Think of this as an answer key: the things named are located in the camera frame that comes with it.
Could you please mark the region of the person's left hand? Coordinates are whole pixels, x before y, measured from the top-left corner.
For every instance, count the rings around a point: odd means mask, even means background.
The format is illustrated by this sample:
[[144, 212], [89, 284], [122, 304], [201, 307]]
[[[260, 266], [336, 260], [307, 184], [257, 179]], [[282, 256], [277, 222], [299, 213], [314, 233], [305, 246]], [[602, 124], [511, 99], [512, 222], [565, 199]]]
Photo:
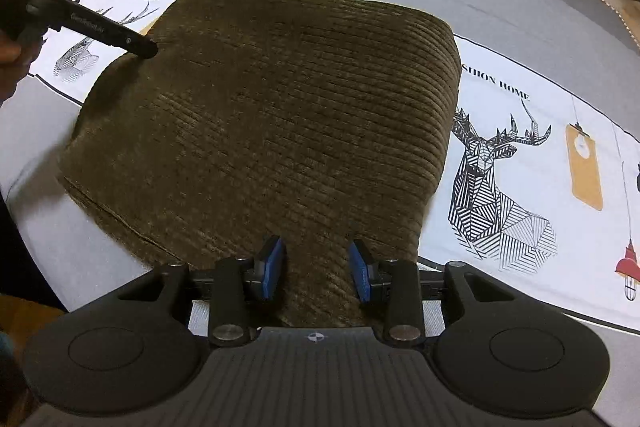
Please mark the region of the person's left hand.
[[43, 40], [21, 46], [5, 32], [0, 39], [0, 104], [15, 93], [18, 83], [27, 76], [30, 66], [37, 60]]

